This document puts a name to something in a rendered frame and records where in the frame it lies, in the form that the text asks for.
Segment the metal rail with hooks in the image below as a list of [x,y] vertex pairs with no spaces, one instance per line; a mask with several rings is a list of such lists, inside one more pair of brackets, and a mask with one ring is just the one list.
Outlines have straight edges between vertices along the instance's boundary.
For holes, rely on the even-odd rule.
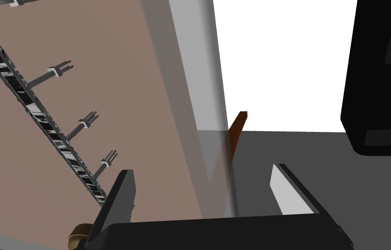
[[[0,0],[0,5],[11,4],[18,6],[17,0]],[[70,137],[64,135],[59,126],[54,122],[44,105],[35,95],[31,85],[16,69],[12,60],[8,57],[0,45],[0,79],[15,96],[31,119],[39,126],[47,139],[62,156],[67,165],[86,187],[91,196],[103,206],[107,200],[107,195],[98,183],[84,161],[79,157],[77,151],[70,144]]]

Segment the tan brown door leaf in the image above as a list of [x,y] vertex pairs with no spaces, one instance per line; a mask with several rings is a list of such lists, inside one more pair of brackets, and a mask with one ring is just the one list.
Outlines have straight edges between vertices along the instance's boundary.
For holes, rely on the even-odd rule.
[[[0,45],[61,131],[98,119],[71,144],[108,192],[122,169],[137,187],[132,220],[199,219],[193,189],[140,0],[38,0],[0,6]],[[100,206],[0,79],[0,235],[59,250]]]

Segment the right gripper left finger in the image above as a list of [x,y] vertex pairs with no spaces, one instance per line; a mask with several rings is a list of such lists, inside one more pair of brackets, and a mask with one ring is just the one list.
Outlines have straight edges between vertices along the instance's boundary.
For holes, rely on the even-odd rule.
[[135,196],[134,171],[123,169],[117,176],[86,243],[98,241],[117,226],[129,224],[134,209]]

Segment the brass round door knob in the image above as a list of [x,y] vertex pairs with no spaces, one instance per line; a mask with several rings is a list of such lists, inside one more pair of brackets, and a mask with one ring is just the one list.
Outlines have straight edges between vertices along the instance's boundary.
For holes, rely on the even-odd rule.
[[87,239],[93,224],[79,224],[68,237],[68,250],[75,250],[82,239]]

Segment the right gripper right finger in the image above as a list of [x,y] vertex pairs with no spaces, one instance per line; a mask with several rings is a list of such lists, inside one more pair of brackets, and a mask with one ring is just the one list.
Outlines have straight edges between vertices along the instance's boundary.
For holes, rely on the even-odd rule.
[[280,164],[272,166],[270,188],[283,215],[319,213]]

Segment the reddish brown wooden board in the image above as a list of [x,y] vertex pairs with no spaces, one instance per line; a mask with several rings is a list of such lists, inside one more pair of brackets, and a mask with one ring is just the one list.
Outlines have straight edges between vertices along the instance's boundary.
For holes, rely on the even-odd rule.
[[247,118],[248,118],[248,112],[240,111],[228,130],[228,135],[230,140],[231,160],[234,159],[234,154],[237,148],[238,140]]

